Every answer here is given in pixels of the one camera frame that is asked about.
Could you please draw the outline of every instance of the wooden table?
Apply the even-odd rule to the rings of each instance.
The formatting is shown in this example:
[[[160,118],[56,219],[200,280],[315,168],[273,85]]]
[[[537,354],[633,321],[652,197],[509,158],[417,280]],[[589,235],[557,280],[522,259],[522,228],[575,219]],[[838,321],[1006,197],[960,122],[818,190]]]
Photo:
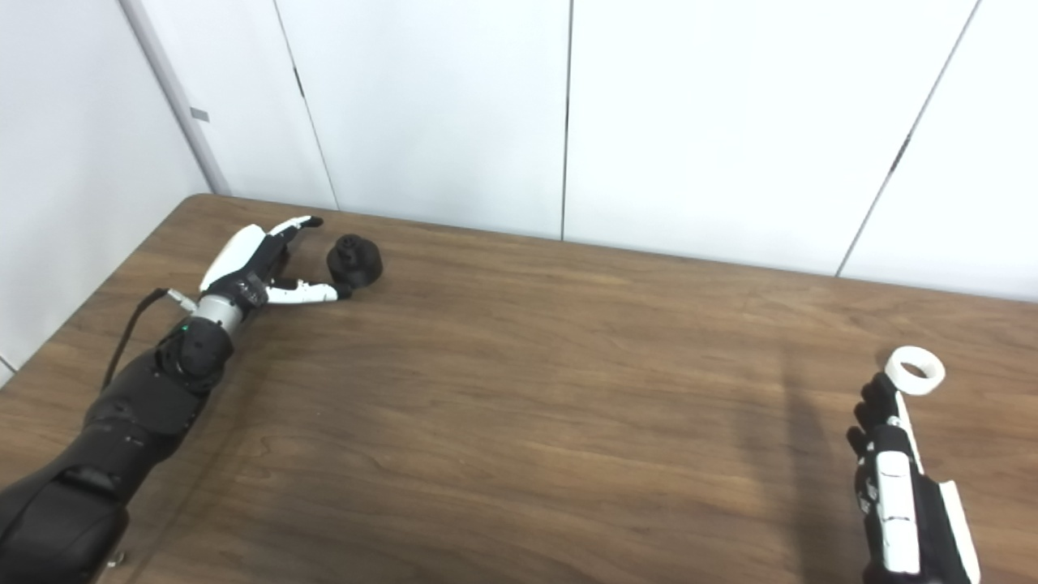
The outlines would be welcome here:
[[[0,484],[77,434],[140,298],[304,212],[185,201],[0,393]],[[320,214],[291,275],[348,231],[385,275],[254,319],[106,584],[858,582],[844,432],[904,344],[948,367],[909,405],[985,582],[1036,582],[1038,306]]]

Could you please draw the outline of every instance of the black cable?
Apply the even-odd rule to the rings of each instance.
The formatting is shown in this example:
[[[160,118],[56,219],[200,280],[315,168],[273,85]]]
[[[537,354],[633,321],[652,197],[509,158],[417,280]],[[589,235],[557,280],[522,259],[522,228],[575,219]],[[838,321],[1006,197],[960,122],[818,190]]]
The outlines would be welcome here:
[[[130,315],[130,321],[127,323],[127,328],[122,332],[122,338],[119,339],[119,344],[115,347],[115,354],[112,355],[112,360],[108,362],[108,371],[105,371],[105,381],[101,384],[101,391],[104,391],[108,387],[108,384],[112,383],[112,378],[115,376],[115,368],[119,365],[119,358],[122,357],[122,351],[127,349],[127,343],[130,341],[130,336],[133,335],[134,327],[137,327],[137,319],[140,315],[144,314],[144,311],[148,307],[155,304],[156,301],[166,296],[168,287],[156,287],[152,290],[152,294],[144,297],[144,300],[137,305],[137,308]]]

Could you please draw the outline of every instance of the black knob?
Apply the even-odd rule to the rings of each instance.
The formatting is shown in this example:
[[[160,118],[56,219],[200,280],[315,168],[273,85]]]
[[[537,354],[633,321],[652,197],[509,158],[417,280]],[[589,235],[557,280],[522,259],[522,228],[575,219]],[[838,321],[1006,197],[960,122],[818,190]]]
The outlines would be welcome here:
[[[328,251],[328,271],[336,283],[356,289],[371,285],[382,275],[382,254],[378,245],[359,234],[344,234]]]

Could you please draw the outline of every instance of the white ring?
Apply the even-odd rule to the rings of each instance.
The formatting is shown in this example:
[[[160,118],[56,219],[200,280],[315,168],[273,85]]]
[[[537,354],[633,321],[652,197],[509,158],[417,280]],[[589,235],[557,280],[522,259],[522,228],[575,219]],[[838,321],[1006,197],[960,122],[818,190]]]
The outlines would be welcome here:
[[[902,364],[919,368],[926,378],[916,376]],[[912,396],[925,396],[945,381],[945,365],[937,356],[922,347],[898,347],[886,361],[884,371],[898,390]]]

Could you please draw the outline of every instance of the prosthetic hand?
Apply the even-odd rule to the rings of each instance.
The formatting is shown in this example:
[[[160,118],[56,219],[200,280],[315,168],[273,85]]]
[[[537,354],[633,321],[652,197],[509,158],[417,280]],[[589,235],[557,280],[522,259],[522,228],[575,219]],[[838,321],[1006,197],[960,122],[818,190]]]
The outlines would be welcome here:
[[[904,364],[926,374],[918,378]],[[894,352],[862,389],[861,427],[847,439],[858,456],[855,491],[865,513],[871,561],[866,584],[978,584],[980,566],[959,492],[926,476],[902,393],[925,395],[945,378],[937,358],[919,347]]]
[[[129,525],[127,504],[176,451],[219,383],[242,322],[268,304],[349,299],[381,275],[375,244],[346,235],[328,255],[334,283],[278,278],[289,242],[322,222],[296,217],[267,232],[248,225],[206,272],[197,305],[164,288],[141,303],[79,437],[51,464],[0,492],[0,583],[94,581]],[[137,317],[166,294],[190,316],[112,380]]]

